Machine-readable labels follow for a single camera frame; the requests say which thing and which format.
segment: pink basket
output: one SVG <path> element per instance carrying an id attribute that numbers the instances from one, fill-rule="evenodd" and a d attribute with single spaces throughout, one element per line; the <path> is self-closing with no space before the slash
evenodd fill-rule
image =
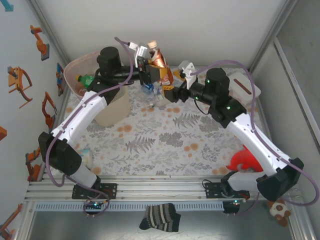
<path id="1" fill-rule="evenodd" d="M 79 91 L 84 87 L 80 82 L 76 80 L 77 75 L 94 75 L 99 65 L 97 63 L 97 57 L 100 51 L 92 52 L 82 57 L 77 58 L 70 62 L 64 69 L 63 76 L 72 92 L 82 99 L 79 95 Z"/>

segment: brown teddy bear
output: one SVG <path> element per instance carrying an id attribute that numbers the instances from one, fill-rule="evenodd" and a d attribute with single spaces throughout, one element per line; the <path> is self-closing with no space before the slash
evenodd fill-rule
<path id="1" fill-rule="evenodd" d="M 266 204 L 270 209 L 270 214 L 275 217 L 281 226 L 286 227 L 288 225 L 287 217 L 291 215 L 291 212 L 286 207 L 285 201 L 279 199 L 277 201 L 267 201 Z"/>

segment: white wall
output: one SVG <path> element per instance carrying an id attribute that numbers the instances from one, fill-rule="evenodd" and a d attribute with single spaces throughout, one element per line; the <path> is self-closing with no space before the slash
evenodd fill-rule
<path id="1" fill-rule="evenodd" d="M 253 77 L 261 89 L 260 101 L 273 142 L 292 158 L 300 158 L 303 170 L 320 186 L 320 155 L 273 45 L 267 49 Z M 304 200 L 313 200 L 315 190 L 311 183 L 301 176 L 298 184 Z M 320 238 L 320 202 L 307 210 Z"/>
<path id="2" fill-rule="evenodd" d="M 38 27 L 36 18 L 25 0 L 10 0 L 13 12 L 5 12 L 0 6 L 0 126 L 7 130 L 7 136 L 0 141 L 0 224 L 22 202 L 28 187 L 28 171 L 25 165 L 26 153 L 37 149 L 38 136 L 48 131 L 42 113 L 42 101 L 47 91 L 59 109 L 63 95 L 58 97 L 56 69 L 59 59 L 53 48 L 50 58 L 41 61 L 36 47 L 36 38 L 30 32 L 30 25 Z M 40 33 L 42 40 L 48 43 Z M 19 109 L 25 102 L 23 97 L 14 91 L 8 93 L 7 67 L 20 66 L 31 78 L 33 86 L 25 91 L 31 102 Z M 22 78 L 24 86 L 27 80 Z M 47 104 L 47 112 L 54 114 Z"/>
<path id="3" fill-rule="evenodd" d="M 119 46 L 117 36 L 136 43 L 157 40 L 173 66 L 233 59 L 249 67 L 285 0 L 38 2 L 72 60 Z"/>

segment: striped sock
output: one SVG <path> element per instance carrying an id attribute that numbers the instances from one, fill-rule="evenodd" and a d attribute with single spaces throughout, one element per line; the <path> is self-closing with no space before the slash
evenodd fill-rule
<path id="1" fill-rule="evenodd" d="M 180 217 L 172 203 L 147 206 L 139 227 L 142 230 L 155 228 L 165 232 L 178 232 Z"/>

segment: red plush toy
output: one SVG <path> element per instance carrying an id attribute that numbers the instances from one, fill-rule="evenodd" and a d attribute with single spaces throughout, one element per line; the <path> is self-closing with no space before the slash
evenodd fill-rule
<path id="1" fill-rule="evenodd" d="M 242 164 L 241 169 L 247 170 L 252 168 L 255 172 L 262 172 L 263 169 L 260 166 L 257 159 L 252 155 L 252 153 L 243 145 L 244 150 L 238 151 L 232 158 L 230 165 L 226 166 L 230 171 L 239 171 L 238 165 Z"/>

